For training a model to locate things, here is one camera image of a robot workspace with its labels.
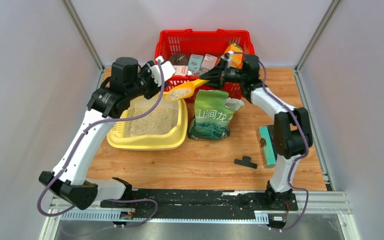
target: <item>wooden floor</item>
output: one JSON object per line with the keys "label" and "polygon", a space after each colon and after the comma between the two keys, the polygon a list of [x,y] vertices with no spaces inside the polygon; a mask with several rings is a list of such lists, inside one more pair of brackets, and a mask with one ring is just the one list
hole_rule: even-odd
{"label": "wooden floor", "polygon": [[[107,69],[105,77],[111,75]],[[267,81],[271,91],[285,102],[302,107],[300,95],[289,68],[269,68]],[[230,122],[231,136],[220,141],[196,141],[186,138],[175,150],[129,151],[102,142],[87,177],[91,179],[121,178],[133,188],[265,190],[274,168],[264,169],[257,139],[257,128],[273,124],[260,108],[247,102]],[[189,120],[194,115],[188,104]],[[234,164],[234,159],[250,156],[257,169]],[[293,183],[313,191],[326,186],[314,147],[300,161]]]}

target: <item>gray wall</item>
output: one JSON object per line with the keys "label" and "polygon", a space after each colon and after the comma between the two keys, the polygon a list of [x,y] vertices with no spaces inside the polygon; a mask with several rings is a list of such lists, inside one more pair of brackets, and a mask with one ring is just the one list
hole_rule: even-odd
{"label": "gray wall", "polygon": [[39,174],[70,144],[98,74],[61,1],[0,0],[0,240],[38,239]]}
{"label": "gray wall", "polygon": [[73,0],[105,65],[120,56],[145,63],[166,29],[248,30],[269,66],[294,66],[331,0]]}
{"label": "gray wall", "polygon": [[362,239],[384,239],[384,1],[344,0],[302,77]]}

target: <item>cat litter bag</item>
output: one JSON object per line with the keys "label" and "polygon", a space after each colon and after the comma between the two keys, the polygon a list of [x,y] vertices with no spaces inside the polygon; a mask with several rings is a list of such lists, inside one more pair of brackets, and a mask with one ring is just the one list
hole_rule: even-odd
{"label": "cat litter bag", "polygon": [[195,117],[187,136],[194,140],[220,140],[231,135],[229,122],[245,104],[220,90],[199,90],[195,98]]}

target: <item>yellow tray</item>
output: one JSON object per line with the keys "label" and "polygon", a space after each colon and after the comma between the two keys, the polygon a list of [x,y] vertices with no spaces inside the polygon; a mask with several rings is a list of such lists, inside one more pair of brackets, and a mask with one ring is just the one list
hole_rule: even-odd
{"label": "yellow tray", "polygon": [[[186,102],[183,99],[177,101],[167,101],[166,92],[158,104],[157,108],[172,108],[178,110],[177,124],[170,132],[162,135],[142,135],[125,137],[125,129],[127,126],[126,121],[117,122],[114,127],[106,135],[108,143],[114,148],[125,150],[138,150],[138,151],[153,151],[153,150],[172,150],[178,148],[186,138],[188,129],[188,109]],[[147,100],[143,96],[138,97],[130,102],[130,108],[151,108],[158,95]],[[121,118],[127,118],[129,110],[125,110]]]}

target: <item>red basket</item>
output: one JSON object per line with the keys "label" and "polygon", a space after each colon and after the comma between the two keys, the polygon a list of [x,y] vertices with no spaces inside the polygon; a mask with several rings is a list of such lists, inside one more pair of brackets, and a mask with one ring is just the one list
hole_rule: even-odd
{"label": "red basket", "polygon": [[[155,58],[163,56],[168,60],[172,54],[191,54],[205,55],[210,54],[216,57],[221,56],[231,43],[236,43],[242,47],[243,51],[248,54],[255,54],[254,46],[251,42],[250,33],[245,30],[223,30],[217,31],[193,31],[185,30],[164,30],[159,35],[159,42],[156,45]],[[174,75],[168,80],[168,91],[184,82],[194,81],[197,76],[179,76]],[[193,103],[195,96],[200,90],[211,90],[208,86],[200,86],[195,90],[193,96],[186,98],[187,103]],[[237,83],[227,82],[223,91],[229,93],[229,97],[241,99],[241,86]]]}

